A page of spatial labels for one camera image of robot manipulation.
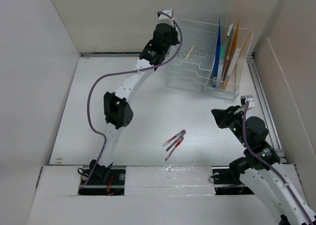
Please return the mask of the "blue folder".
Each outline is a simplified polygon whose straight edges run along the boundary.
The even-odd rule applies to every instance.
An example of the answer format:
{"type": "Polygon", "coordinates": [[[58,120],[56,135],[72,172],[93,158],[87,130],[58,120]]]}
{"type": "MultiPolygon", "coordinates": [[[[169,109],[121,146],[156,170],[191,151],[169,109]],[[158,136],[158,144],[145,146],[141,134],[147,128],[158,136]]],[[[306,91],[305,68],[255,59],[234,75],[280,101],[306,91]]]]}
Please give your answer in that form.
{"type": "Polygon", "coordinates": [[[217,80],[218,76],[218,66],[219,66],[219,59],[220,59],[220,51],[221,51],[221,24],[220,24],[220,17],[219,17],[219,24],[218,24],[218,32],[217,32],[217,41],[216,41],[216,50],[215,50],[215,59],[213,65],[213,72],[211,78],[213,83],[217,80]]]}

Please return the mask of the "red capped pen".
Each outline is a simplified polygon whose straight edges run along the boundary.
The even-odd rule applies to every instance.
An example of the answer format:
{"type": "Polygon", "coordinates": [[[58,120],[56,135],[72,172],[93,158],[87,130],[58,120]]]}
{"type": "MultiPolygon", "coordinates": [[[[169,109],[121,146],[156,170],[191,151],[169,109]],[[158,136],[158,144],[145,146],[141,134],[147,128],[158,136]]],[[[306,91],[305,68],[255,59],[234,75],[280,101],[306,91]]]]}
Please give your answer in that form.
{"type": "Polygon", "coordinates": [[[182,143],[184,137],[182,139],[180,139],[180,141],[174,146],[174,148],[172,149],[172,151],[168,154],[168,156],[165,158],[165,161],[168,161],[168,159],[171,157],[171,155],[173,154],[173,152],[177,149],[177,147],[182,143]]]}

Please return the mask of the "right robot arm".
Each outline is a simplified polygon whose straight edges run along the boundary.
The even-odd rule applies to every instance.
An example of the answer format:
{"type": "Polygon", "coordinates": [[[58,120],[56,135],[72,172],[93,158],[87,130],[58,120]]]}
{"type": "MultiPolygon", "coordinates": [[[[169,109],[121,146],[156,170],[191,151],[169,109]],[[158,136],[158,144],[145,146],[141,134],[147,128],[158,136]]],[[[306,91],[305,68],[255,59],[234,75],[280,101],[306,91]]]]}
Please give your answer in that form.
{"type": "Polygon", "coordinates": [[[231,181],[247,186],[279,225],[314,225],[316,213],[290,181],[276,151],[267,143],[268,130],[262,119],[246,117],[246,110],[231,106],[212,109],[220,129],[230,129],[244,146],[244,156],[229,164],[231,181]]]}

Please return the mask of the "red gel pen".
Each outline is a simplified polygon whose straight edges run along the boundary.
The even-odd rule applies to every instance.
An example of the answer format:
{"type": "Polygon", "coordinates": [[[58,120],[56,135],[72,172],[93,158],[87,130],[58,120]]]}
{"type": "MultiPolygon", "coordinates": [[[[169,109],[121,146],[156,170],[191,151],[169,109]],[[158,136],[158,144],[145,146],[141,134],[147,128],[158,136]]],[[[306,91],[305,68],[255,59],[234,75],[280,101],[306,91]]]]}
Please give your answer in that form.
{"type": "Polygon", "coordinates": [[[173,141],[174,139],[176,139],[177,137],[179,137],[180,135],[182,135],[183,133],[185,133],[186,130],[183,129],[180,132],[178,132],[176,135],[172,136],[170,139],[168,139],[166,142],[164,142],[162,144],[163,147],[167,146],[171,141],[173,141]]]}

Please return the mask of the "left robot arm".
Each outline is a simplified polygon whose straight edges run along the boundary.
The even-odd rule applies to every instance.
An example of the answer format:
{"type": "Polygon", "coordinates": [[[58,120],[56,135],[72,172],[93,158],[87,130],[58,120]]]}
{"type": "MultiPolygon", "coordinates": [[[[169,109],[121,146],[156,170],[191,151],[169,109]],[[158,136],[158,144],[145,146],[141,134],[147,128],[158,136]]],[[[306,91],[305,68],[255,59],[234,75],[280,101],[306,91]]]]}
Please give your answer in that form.
{"type": "Polygon", "coordinates": [[[181,46],[182,41],[183,34],[177,22],[174,22],[173,25],[157,24],[153,38],[144,47],[134,69],[126,71],[127,78],[114,92],[104,94],[106,133],[96,130],[92,126],[90,113],[87,114],[91,130],[104,138],[98,157],[91,161],[89,165],[89,178],[94,178],[100,184],[105,184],[110,179],[114,149],[122,130],[133,119],[133,111],[130,106],[131,100],[144,81],[157,68],[169,62],[165,58],[169,48],[174,45],[181,46]]]}

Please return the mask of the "orange folder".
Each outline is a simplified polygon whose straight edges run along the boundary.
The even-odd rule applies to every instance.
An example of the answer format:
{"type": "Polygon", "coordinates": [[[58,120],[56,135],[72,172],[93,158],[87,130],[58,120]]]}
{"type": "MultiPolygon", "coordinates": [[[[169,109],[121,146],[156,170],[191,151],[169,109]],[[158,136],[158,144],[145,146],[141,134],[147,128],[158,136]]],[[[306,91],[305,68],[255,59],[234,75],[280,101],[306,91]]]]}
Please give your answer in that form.
{"type": "Polygon", "coordinates": [[[235,28],[234,36],[232,39],[232,45],[229,52],[229,58],[226,61],[225,69],[222,77],[222,89],[227,90],[227,86],[229,85],[229,81],[233,73],[237,72],[237,63],[241,58],[242,52],[245,50],[246,44],[249,39],[249,33],[247,35],[244,34],[244,31],[240,28],[240,20],[237,22],[237,26],[235,28]]]}

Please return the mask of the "yellow clear pen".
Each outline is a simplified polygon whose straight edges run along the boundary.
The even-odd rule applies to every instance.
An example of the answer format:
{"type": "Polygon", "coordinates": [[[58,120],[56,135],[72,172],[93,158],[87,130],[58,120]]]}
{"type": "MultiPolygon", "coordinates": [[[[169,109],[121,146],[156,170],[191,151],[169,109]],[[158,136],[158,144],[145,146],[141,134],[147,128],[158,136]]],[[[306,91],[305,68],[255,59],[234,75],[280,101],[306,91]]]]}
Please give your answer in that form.
{"type": "Polygon", "coordinates": [[[186,55],[186,59],[189,59],[189,57],[190,57],[191,53],[193,52],[194,48],[195,48],[195,45],[192,45],[192,47],[190,48],[189,52],[186,55]]]}

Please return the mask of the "green folder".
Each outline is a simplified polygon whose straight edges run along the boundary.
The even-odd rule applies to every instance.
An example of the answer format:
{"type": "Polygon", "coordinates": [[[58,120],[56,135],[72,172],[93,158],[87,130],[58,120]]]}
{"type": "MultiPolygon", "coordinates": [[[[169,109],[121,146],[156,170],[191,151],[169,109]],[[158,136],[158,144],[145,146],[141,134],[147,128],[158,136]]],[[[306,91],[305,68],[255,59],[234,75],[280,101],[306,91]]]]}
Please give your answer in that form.
{"type": "Polygon", "coordinates": [[[222,68],[221,80],[224,79],[224,72],[225,72],[227,57],[228,57],[229,49],[230,49],[230,45],[231,45],[231,40],[233,38],[233,33],[234,33],[234,24],[231,23],[231,25],[229,26],[227,35],[226,35],[226,37],[227,37],[226,43],[223,46],[225,48],[225,51],[223,52],[224,57],[223,57],[223,68],[222,68]]]}

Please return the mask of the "black red pen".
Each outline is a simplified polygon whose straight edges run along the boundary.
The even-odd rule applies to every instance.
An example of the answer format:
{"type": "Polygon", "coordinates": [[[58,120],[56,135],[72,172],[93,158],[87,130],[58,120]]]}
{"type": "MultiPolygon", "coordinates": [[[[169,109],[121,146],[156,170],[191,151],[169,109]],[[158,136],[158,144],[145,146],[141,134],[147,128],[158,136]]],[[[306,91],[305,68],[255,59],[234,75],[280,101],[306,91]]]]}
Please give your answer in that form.
{"type": "Polygon", "coordinates": [[[183,138],[183,135],[179,136],[167,149],[166,151],[169,151],[173,146],[175,146],[179,141],[180,139],[183,138]]]}

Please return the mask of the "metal mounting rail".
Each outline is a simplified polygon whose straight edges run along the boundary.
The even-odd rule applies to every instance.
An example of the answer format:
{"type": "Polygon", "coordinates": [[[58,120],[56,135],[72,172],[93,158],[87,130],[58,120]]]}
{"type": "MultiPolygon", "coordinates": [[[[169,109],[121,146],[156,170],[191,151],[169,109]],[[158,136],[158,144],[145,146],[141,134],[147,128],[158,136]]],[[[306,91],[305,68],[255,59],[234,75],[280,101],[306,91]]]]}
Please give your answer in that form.
{"type": "Polygon", "coordinates": [[[243,185],[213,184],[210,166],[127,166],[111,170],[110,180],[101,184],[91,178],[79,195],[125,196],[219,196],[251,195],[243,185]]]}

